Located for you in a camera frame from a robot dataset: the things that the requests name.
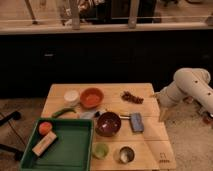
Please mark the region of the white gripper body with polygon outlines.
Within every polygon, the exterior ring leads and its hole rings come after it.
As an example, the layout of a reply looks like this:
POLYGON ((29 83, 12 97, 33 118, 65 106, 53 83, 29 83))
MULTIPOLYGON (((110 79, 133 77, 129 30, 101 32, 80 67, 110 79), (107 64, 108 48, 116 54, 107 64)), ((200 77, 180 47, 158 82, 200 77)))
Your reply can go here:
POLYGON ((158 92, 156 97, 161 106, 170 108, 180 102, 182 99, 182 92, 174 83, 171 83, 158 92))

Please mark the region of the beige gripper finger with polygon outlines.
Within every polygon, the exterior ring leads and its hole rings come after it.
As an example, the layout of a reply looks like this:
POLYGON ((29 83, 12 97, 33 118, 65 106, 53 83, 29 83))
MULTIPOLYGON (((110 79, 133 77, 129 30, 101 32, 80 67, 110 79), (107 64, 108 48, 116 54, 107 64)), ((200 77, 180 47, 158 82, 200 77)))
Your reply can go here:
POLYGON ((172 109, 167 107, 161 107, 160 108, 160 115, 159 115, 159 121, 164 122, 166 121, 169 116, 171 115, 172 109))

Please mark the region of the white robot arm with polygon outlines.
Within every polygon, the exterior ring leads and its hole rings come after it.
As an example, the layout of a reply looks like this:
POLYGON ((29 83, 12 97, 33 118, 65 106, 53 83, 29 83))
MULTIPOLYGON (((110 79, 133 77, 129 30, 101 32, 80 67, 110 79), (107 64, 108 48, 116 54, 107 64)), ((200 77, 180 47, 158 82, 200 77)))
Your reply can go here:
POLYGON ((159 121, 168 118, 168 110, 185 98, 192 97, 213 114, 213 88, 209 86, 210 73, 203 68, 180 68, 173 81, 155 94, 160 106, 159 121))

